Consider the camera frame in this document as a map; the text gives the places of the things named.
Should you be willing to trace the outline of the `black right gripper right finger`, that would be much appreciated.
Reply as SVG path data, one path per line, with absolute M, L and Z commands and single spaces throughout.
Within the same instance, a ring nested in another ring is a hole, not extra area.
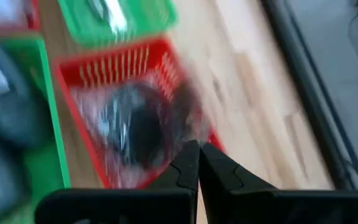
M 267 223 L 275 187 L 210 143 L 200 151 L 200 184 L 208 223 Z

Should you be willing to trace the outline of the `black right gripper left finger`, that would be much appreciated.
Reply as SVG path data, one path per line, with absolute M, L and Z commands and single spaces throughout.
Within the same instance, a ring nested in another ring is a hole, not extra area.
M 156 190 L 158 198 L 150 202 L 153 207 L 148 223 L 195 223 L 198 206 L 198 171 L 200 145 L 191 140 L 169 163 L 164 171 L 147 186 Z

